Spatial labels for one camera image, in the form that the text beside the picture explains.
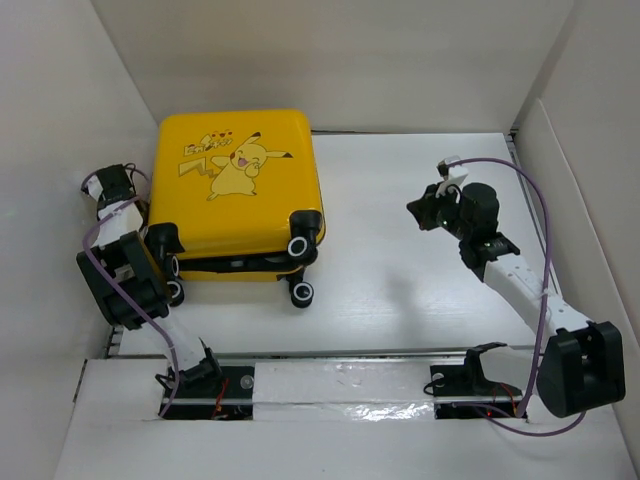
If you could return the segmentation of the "yellow Pikachu suitcase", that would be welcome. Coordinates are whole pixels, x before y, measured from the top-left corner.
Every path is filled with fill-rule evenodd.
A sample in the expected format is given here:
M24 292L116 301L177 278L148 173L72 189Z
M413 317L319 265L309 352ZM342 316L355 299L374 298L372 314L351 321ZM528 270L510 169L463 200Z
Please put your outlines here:
M285 280L308 307L306 269L326 221L312 134L296 109L174 114L158 130L145 242L170 289Z

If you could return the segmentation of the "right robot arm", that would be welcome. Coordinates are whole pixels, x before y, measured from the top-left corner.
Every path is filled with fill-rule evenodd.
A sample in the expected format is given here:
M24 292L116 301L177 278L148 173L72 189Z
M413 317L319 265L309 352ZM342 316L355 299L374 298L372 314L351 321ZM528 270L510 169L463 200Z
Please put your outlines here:
M468 349L463 384L482 395L505 383L537 396L559 418L623 400L620 331L609 321L591 320L544 286L520 249L499 231L499 208L495 190L483 183L432 184L407 205L421 230L442 229L457 239L463 264L536 335L537 355L502 342Z

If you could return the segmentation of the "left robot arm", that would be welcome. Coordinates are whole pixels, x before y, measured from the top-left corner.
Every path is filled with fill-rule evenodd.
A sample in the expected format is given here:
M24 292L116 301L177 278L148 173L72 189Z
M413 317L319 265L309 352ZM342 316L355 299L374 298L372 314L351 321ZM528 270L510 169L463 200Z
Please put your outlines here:
M169 362L157 381L177 395L212 396L226 378L211 348L172 309L184 299L175 255L158 257L146 243L149 203L136 189L135 165L114 164L87 175L81 192L96 206L96 223L82 238L77 265L104 319L139 332Z

